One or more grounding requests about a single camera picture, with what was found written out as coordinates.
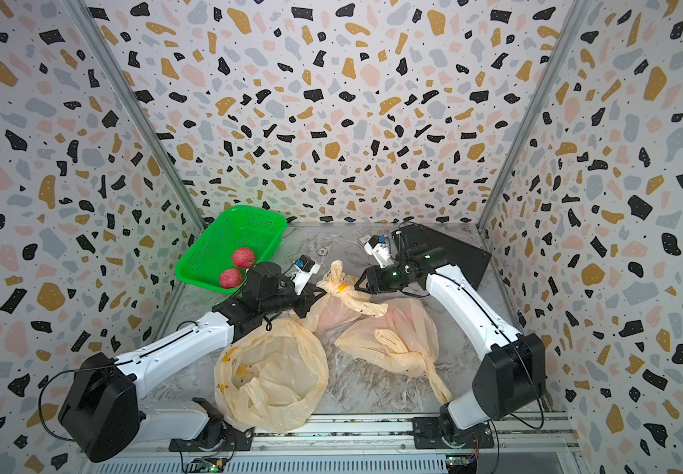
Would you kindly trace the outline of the red apple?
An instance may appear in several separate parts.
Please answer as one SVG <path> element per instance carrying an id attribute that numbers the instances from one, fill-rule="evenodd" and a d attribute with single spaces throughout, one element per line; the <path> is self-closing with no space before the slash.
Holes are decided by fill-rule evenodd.
<path id="1" fill-rule="evenodd" d="M 220 274 L 219 282 L 225 290 L 238 288 L 244 282 L 244 273 L 240 268 L 230 268 Z"/>
<path id="2" fill-rule="evenodd" d="M 250 248 L 238 248 L 232 254 L 233 264 L 240 269 L 249 269 L 256 264 L 256 254 Z"/>

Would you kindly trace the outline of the beige plastic bag with apples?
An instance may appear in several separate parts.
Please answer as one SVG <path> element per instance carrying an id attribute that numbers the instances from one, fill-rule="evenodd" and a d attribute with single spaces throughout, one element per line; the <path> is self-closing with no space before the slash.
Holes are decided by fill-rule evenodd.
<path id="1" fill-rule="evenodd" d="M 216 407 L 230 425 L 285 433 L 315 412 L 329 384 L 329 366 L 318 337 L 284 317 L 224 349 L 214 376 Z"/>

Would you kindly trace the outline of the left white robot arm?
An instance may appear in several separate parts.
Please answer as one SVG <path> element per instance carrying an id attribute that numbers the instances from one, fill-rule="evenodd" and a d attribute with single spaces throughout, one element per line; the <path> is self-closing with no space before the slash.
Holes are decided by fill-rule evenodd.
<path id="1" fill-rule="evenodd" d="M 145 397 L 194 361 L 269 328 L 273 318 L 292 310 L 307 315 L 324 291 L 311 284 L 319 265 L 301 257 L 286 275 L 272 262 L 258 263 L 244 284 L 198 320 L 146 347 L 108 357 L 86 359 L 73 372 L 74 381 L 58 420 L 87 458 L 100 463 L 131 444 L 166 440 L 174 450 L 222 448 L 237 438 L 223 415 L 206 399 L 154 402 Z"/>

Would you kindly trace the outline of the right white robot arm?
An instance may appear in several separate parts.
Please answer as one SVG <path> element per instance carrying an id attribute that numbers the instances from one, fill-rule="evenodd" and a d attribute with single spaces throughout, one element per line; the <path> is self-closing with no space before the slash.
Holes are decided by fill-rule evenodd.
<path id="1" fill-rule="evenodd" d="M 363 248 L 377 264 L 360 277 L 357 290 L 400 292 L 416 282 L 447 310 L 481 360 L 471 389 L 440 410 L 439 428 L 448 444 L 459 444 L 473 428 L 541 402 L 546 381 L 541 339 L 523 335 L 501 318 L 449 253 L 442 248 L 402 250 L 394 257 L 383 236 Z"/>

